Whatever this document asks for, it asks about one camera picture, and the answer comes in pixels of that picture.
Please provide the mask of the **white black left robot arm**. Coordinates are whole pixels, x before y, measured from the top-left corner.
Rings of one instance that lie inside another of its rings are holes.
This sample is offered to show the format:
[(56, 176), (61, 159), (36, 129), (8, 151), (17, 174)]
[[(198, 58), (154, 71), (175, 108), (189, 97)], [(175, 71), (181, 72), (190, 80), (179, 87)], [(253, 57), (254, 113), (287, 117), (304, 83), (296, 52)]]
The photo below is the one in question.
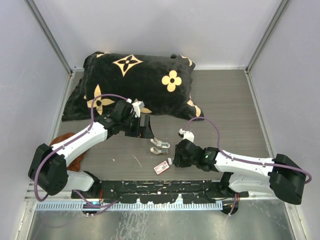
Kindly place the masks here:
[(68, 166), (93, 146), (124, 132), (132, 138), (152, 139), (150, 116), (146, 115), (141, 125), (142, 101), (130, 103), (120, 100), (107, 115), (100, 115), (90, 125), (73, 136), (52, 146), (39, 145), (34, 153), (28, 176), (34, 181), (34, 193), (41, 201), (38, 189), (47, 196), (62, 190), (77, 190), (89, 197), (96, 197), (101, 190), (100, 180), (88, 171), (71, 171)]

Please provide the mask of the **red white staple box sleeve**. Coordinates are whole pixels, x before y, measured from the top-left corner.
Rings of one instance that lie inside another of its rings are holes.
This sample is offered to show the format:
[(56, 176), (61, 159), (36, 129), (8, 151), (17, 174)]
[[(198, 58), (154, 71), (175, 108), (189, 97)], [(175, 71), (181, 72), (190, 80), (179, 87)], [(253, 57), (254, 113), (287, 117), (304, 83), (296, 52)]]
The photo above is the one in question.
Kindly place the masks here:
[(163, 161), (162, 163), (158, 164), (155, 166), (153, 169), (157, 175), (160, 175), (167, 171), (170, 168), (170, 165), (168, 164), (167, 161)]

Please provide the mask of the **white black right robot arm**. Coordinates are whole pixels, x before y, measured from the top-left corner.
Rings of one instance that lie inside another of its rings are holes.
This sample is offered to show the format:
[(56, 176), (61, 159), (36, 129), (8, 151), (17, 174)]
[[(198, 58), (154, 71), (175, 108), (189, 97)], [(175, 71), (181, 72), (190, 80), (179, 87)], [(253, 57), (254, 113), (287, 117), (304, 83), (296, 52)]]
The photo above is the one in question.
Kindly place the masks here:
[(288, 156), (256, 158), (195, 145), (183, 139), (175, 146), (173, 164), (178, 168), (192, 165), (205, 172), (222, 173), (220, 191), (232, 197), (242, 192), (275, 195), (283, 202), (300, 205), (307, 174)]

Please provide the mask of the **staple box tray with staples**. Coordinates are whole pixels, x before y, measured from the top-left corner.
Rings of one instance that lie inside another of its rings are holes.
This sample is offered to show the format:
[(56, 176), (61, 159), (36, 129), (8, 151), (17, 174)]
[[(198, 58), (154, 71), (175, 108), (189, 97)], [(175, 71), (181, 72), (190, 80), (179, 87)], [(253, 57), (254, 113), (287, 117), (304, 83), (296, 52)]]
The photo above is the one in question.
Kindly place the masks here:
[(172, 160), (172, 158), (169, 157), (169, 158), (167, 159), (167, 162), (168, 162), (169, 165), (173, 165), (173, 160)]

